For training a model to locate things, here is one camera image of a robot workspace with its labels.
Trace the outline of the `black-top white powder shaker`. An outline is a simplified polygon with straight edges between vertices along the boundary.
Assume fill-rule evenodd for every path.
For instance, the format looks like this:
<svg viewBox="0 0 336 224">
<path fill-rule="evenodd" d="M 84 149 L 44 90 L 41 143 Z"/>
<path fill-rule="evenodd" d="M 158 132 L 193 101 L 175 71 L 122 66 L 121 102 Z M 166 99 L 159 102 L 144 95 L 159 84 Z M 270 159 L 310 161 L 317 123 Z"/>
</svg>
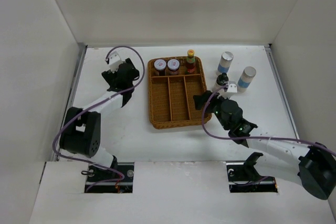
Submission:
<svg viewBox="0 0 336 224">
<path fill-rule="evenodd" d="M 220 75 L 217 76 L 212 91 L 213 92 L 217 91 L 218 93 L 226 92 L 228 89 L 227 87 L 228 81 L 229 78 L 227 76 L 227 73 L 221 73 Z"/>
</svg>

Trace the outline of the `red chili sauce bottle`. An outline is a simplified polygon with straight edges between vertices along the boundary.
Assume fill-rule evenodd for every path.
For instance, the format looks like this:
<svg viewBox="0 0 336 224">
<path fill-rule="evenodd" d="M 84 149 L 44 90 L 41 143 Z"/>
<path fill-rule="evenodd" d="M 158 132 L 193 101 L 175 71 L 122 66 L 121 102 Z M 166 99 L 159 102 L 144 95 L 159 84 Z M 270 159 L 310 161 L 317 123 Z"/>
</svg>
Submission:
<svg viewBox="0 0 336 224">
<path fill-rule="evenodd" d="M 186 72 L 188 74 L 194 74 L 196 69 L 196 59 L 194 56 L 194 50 L 190 49 L 187 51 L 187 57 L 185 61 Z"/>
</svg>

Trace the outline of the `white-lid dark sauce jar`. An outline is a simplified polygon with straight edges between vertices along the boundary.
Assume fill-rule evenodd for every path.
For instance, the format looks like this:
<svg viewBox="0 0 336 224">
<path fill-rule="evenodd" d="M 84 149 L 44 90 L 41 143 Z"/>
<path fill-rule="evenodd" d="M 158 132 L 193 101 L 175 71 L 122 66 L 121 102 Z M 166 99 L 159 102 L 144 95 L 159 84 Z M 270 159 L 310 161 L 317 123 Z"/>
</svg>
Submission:
<svg viewBox="0 0 336 224">
<path fill-rule="evenodd" d="M 154 71 L 156 76 L 165 76 L 166 61 L 163 59 L 157 59 L 154 62 Z"/>
</svg>

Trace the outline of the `white-lid brown sauce jar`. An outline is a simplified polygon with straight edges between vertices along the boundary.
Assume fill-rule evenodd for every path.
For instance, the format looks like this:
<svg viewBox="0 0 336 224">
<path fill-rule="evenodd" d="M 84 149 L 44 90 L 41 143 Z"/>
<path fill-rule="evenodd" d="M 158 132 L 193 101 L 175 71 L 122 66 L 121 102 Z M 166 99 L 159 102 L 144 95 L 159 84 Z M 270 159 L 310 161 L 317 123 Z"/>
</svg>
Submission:
<svg viewBox="0 0 336 224">
<path fill-rule="evenodd" d="M 177 59 L 170 59 L 167 62 L 167 68 L 168 68 L 170 75 L 178 75 L 179 68 L 180 68 L 180 62 Z"/>
</svg>

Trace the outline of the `silver-cap blue-label tall jar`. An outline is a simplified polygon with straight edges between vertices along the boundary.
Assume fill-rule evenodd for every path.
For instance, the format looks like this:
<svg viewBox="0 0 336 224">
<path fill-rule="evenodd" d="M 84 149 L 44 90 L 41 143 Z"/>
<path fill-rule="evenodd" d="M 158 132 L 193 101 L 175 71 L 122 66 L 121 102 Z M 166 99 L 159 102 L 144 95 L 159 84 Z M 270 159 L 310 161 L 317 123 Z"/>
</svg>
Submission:
<svg viewBox="0 0 336 224">
<path fill-rule="evenodd" d="M 232 52 L 230 51 L 223 52 L 220 57 L 220 61 L 217 67 L 216 74 L 220 75 L 222 73 L 228 73 L 233 58 L 234 58 L 234 55 Z"/>
</svg>

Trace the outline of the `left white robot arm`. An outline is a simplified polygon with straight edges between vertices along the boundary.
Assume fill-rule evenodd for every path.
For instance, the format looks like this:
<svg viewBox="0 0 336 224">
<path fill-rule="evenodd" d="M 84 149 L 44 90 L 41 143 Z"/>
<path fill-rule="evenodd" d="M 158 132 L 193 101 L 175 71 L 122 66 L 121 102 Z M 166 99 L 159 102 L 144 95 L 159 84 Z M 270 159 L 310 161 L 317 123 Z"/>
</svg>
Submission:
<svg viewBox="0 0 336 224">
<path fill-rule="evenodd" d="M 83 108 L 71 107 L 65 122 L 87 108 L 87 112 L 73 121 L 61 134 L 61 150 L 76 154 L 95 164 L 102 165 L 100 175 L 106 181 L 113 181 L 118 175 L 117 158 L 108 153 L 101 143 L 101 121 L 116 109 L 124 107 L 132 97 L 133 82 L 138 80 L 140 72 L 131 59 L 121 60 L 119 56 L 109 61 L 110 69 L 102 73 L 109 85 L 106 93 Z"/>
</svg>

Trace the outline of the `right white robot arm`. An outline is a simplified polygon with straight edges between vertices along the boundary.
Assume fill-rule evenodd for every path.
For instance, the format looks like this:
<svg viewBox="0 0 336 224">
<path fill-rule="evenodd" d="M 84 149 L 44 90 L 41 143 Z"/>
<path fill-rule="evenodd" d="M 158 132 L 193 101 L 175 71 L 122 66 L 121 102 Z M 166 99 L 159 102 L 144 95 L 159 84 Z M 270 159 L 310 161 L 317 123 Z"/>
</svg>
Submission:
<svg viewBox="0 0 336 224">
<path fill-rule="evenodd" d="M 327 200 L 335 189 L 335 152 L 320 143 L 270 136 L 244 119 L 238 103 L 205 91 L 193 96 L 196 110 L 214 114 L 228 132 L 226 140 L 254 150 L 244 163 L 244 175 L 277 177 L 302 186 L 309 194 Z"/>
</svg>

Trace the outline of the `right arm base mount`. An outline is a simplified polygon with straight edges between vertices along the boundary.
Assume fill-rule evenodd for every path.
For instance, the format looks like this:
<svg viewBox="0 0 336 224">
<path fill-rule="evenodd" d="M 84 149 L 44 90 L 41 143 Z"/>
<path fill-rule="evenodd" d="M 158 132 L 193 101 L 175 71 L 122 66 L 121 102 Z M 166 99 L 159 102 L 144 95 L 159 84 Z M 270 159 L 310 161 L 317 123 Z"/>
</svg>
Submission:
<svg viewBox="0 0 336 224">
<path fill-rule="evenodd" d="M 231 193 L 277 193 L 274 177 L 260 176 L 255 165 L 263 154 L 252 153 L 245 161 L 226 163 L 229 191 Z"/>
</svg>

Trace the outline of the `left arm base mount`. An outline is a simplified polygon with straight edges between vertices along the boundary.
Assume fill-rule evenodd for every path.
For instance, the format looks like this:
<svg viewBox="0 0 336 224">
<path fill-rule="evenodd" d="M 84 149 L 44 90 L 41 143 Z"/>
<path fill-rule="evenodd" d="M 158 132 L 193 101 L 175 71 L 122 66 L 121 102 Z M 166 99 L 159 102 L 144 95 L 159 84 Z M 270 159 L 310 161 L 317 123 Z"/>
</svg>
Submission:
<svg viewBox="0 0 336 224">
<path fill-rule="evenodd" d="M 81 174 L 86 177 L 84 193 L 89 194 L 127 194 L 133 192 L 134 163 L 118 163 L 117 170 L 124 179 L 117 181 L 120 176 L 108 170 L 90 165 Z"/>
</svg>

